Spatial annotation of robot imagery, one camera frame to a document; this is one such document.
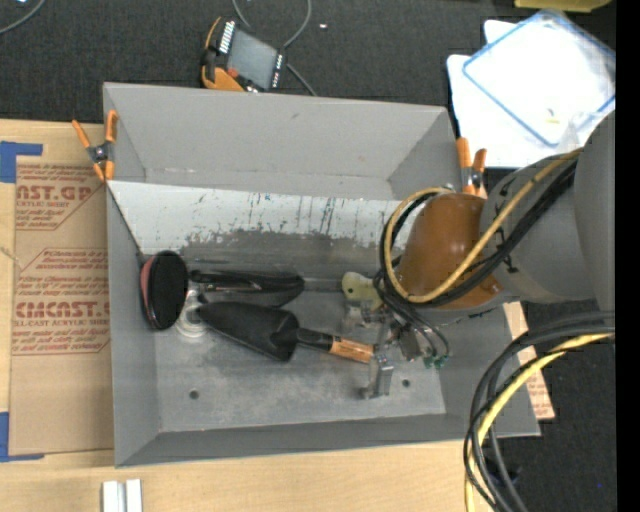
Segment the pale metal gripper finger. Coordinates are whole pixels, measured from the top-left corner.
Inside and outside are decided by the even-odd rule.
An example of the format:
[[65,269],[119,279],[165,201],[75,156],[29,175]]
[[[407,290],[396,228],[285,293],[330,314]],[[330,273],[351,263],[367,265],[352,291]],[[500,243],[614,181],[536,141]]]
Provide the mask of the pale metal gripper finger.
[[371,309],[360,304],[348,304],[343,316],[343,329],[352,331],[356,328],[374,328],[381,325],[386,318],[386,311],[382,308]]
[[388,396],[394,369],[394,362],[386,354],[375,354],[369,363],[368,384],[360,390],[360,396],[363,399]]

